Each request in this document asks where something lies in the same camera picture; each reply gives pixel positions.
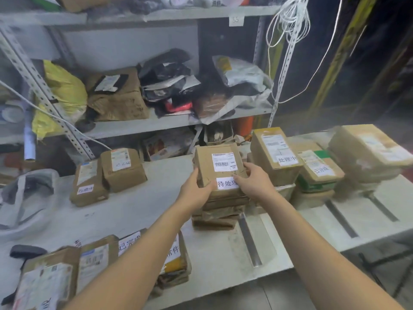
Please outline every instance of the yellow package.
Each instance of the yellow package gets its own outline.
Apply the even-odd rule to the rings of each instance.
[[[70,74],[63,67],[47,60],[44,60],[43,64],[46,83],[59,101],[58,106],[65,110],[67,116],[74,124],[86,111],[88,94],[85,85],[79,78]],[[39,108],[46,110],[41,104],[39,104]],[[47,135],[62,133],[62,128],[54,118],[39,110],[35,111],[31,128],[39,140],[42,140]]]

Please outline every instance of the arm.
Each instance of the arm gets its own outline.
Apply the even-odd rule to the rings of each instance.
[[[272,219],[291,261],[318,310],[403,308],[335,250],[273,187],[268,175],[245,163],[249,178],[234,176],[242,191]]]
[[[195,169],[175,203],[121,257],[77,295],[65,310],[142,309],[159,276],[173,240],[191,214],[215,189],[197,185]]]

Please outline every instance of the right arm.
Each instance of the right arm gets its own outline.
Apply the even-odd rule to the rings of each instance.
[[[245,166],[250,177],[234,179],[269,214],[317,310],[403,309],[318,234],[275,190],[261,167]]]

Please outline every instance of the right hand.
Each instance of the right hand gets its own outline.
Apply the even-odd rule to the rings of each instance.
[[[247,171],[250,172],[248,178],[234,175],[234,179],[241,190],[255,201],[271,198],[271,196],[276,193],[276,189],[270,181],[268,174],[261,167],[253,163],[244,162],[244,166]]]

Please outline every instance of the table top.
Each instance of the table top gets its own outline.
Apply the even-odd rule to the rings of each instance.
[[[119,238],[149,227],[178,196],[179,188],[192,171],[191,156],[144,163],[148,181],[126,191],[112,193],[106,201],[77,208],[69,201],[73,177],[59,180],[58,209],[41,232],[0,246],[0,298],[14,292],[22,264],[10,258],[15,244],[36,245],[53,251],[76,240],[87,244],[109,234]],[[351,238],[326,206],[301,210],[301,215],[337,250],[348,250],[384,237],[413,229],[413,184],[403,176],[381,184],[375,196],[399,221],[391,222],[366,198],[336,203],[339,211],[359,235]],[[192,263],[187,283],[164,291],[150,300],[147,310],[163,309],[208,295],[256,278],[292,268],[269,216],[247,217],[263,266],[253,268],[239,226],[232,231],[194,231],[190,221],[182,227]]]

